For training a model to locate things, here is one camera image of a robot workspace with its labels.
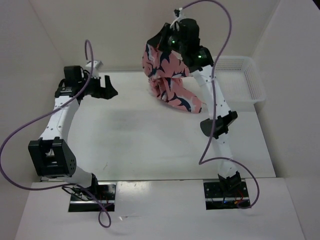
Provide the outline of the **pink shark print shorts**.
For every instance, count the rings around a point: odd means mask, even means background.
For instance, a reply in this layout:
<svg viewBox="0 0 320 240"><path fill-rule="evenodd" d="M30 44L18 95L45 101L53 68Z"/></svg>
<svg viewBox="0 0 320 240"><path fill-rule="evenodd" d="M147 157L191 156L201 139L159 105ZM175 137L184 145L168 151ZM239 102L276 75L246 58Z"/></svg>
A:
<svg viewBox="0 0 320 240"><path fill-rule="evenodd" d="M147 43L141 63L155 98L181 111L201 113L204 102L184 87L183 78L189 77L190 71L182 60Z"/></svg>

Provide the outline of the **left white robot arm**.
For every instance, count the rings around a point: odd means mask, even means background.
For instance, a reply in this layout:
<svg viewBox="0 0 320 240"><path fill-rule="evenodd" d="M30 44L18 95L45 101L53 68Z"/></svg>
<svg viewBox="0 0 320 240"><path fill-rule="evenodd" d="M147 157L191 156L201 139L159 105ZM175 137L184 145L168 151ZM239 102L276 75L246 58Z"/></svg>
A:
<svg viewBox="0 0 320 240"><path fill-rule="evenodd" d="M36 173L48 179L61 179L69 184L81 185L82 194L89 200L96 199L100 187L92 173L77 165L76 156L68 145L68 135L73 118L85 96L109 100L118 95L110 77L105 75L101 86L99 70L102 62L94 60L85 67L64 67L64 79L54 93L54 114L39 139L28 144L28 151Z"/></svg>

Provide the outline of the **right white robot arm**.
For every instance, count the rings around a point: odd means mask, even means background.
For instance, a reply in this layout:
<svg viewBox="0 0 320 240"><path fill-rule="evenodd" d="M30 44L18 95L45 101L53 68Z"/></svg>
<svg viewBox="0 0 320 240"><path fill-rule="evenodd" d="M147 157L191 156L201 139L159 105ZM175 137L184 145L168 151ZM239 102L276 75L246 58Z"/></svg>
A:
<svg viewBox="0 0 320 240"><path fill-rule="evenodd" d="M226 103L214 74L217 60L213 59L210 51L200 44L199 31L200 28L194 19L175 20L171 24L165 23L147 44L166 56L172 52L180 54L182 62L199 85L209 115L200 122L200 129L214 146L217 155L215 159L220 161L219 191L223 196L230 197L241 185L241 176L232 161L228 140L229 126L238 118L238 113L232 111Z"/></svg>

